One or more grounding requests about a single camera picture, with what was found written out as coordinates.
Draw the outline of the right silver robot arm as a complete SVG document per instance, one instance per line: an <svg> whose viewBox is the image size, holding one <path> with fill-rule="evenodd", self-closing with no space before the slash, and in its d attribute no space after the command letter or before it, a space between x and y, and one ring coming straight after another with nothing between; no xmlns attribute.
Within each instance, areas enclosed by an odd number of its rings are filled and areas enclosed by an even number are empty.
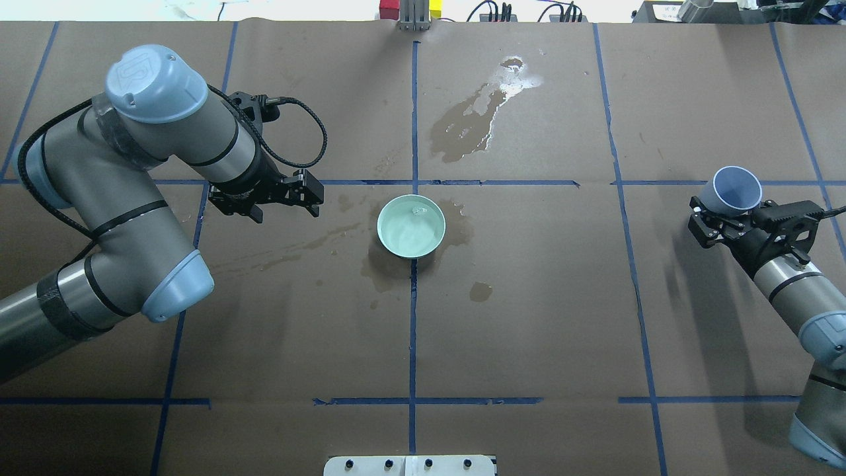
<svg viewBox="0 0 846 476"><path fill-rule="evenodd" d="M810 259L819 223L843 213L815 202L760 202L730 217L689 201L688 228L703 248L728 247L759 292L813 358L788 432L806 457L845 467L845 299Z"/></svg>

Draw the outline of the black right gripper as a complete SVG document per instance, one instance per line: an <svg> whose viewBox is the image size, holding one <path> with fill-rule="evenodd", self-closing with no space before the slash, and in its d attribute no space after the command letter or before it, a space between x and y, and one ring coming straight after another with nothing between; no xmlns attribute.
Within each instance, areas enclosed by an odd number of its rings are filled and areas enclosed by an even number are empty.
<svg viewBox="0 0 846 476"><path fill-rule="evenodd" d="M688 230L702 248L725 244L744 272L753 278L777 257L812 262L810 249L827 211L812 201L778 205L774 201L736 217L712 211L698 196L689 201Z"/></svg>

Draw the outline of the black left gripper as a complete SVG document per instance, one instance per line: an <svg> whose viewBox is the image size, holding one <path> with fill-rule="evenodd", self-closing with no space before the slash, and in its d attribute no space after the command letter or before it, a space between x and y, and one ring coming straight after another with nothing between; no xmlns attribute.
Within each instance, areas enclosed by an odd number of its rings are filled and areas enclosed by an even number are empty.
<svg viewBox="0 0 846 476"><path fill-rule="evenodd" d="M278 203L288 207L304 208L312 217L320 216L325 199L323 183L308 169L293 172L291 176L275 175L261 178L248 192L228 194L215 186L210 188L208 201L224 215L241 215L260 225L263 211L260 205Z"/></svg>

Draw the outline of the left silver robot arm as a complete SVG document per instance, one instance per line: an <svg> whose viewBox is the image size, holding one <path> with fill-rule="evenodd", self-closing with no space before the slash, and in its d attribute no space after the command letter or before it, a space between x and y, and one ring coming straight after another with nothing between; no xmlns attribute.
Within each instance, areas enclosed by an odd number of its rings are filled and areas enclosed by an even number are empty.
<svg viewBox="0 0 846 476"><path fill-rule="evenodd" d="M262 126L291 97L206 82L173 49L136 46L112 64L102 93L40 126L19 148L24 189L89 244L70 262L2 301L2 382L142 314L166 321L202 301L215 283L150 171L178 157L210 185L225 215L262 223L262 205L313 217L324 186L307 163L266 144Z"/></svg>

